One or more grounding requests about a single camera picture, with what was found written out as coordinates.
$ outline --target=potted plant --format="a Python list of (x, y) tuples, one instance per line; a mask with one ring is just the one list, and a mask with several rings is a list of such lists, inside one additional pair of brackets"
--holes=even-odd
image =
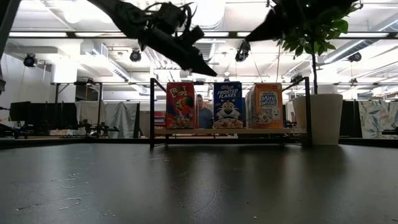
[[(317, 55), (321, 56), (328, 49), (335, 50), (329, 40), (348, 32), (348, 22), (343, 18), (356, 11), (350, 8), (333, 7), (321, 13), (317, 19), (306, 20), (278, 41), (284, 50), (295, 52), (294, 57), (304, 52), (312, 56), (313, 93), (311, 96), (312, 138), (315, 145), (337, 145), (340, 135), (341, 108), (343, 96), (340, 94), (319, 94), (317, 83)], [(306, 128), (305, 97), (293, 100), (293, 107), (298, 126)]]

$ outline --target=security camera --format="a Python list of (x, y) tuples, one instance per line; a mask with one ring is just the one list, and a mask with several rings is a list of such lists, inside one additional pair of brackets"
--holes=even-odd
[(141, 61), (141, 53), (138, 49), (133, 49), (130, 55), (130, 60), (132, 62), (139, 62)]
[(27, 54), (26, 58), (24, 59), (24, 65), (28, 68), (37, 67), (36, 54)]
[(348, 57), (349, 62), (358, 62), (362, 59), (362, 55), (359, 52)]
[(245, 61), (249, 56), (250, 48), (251, 47), (249, 42), (242, 40), (241, 45), (239, 46), (238, 51), (236, 52), (235, 61), (237, 62)]

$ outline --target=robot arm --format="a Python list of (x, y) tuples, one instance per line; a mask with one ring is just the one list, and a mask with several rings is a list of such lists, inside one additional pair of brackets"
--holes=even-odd
[[(138, 7), (119, 0), (88, 0), (110, 18), (114, 24), (130, 39), (138, 39), (141, 50), (151, 47), (181, 66), (209, 76), (217, 76), (204, 61), (199, 49), (193, 44), (204, 37), (202, 30), (196, 26), (189, 30), (192, 18), (188, 4), (177, 7), (168, 3), (157, 3), (162, 6), (156, 12), (141, 10)], [(177, 29), (185, 25), (182, 35), (173, 37)]]

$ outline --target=red cereal box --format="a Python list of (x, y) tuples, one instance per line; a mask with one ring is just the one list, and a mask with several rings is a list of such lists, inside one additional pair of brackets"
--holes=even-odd
[(168, 83), (166, 93), (166, 128), (198, 128), (197, 95), (193, 83)]

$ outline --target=white flower pot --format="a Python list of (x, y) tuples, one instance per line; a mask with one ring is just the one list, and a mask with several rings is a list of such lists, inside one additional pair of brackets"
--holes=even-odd
[[(293, 99), (293, 107), (299, 128), (307, 128), (305, 96)], [(336, 146), (340, 135), (340, 119), (343, 95), (311, 95), (312, 143)]]

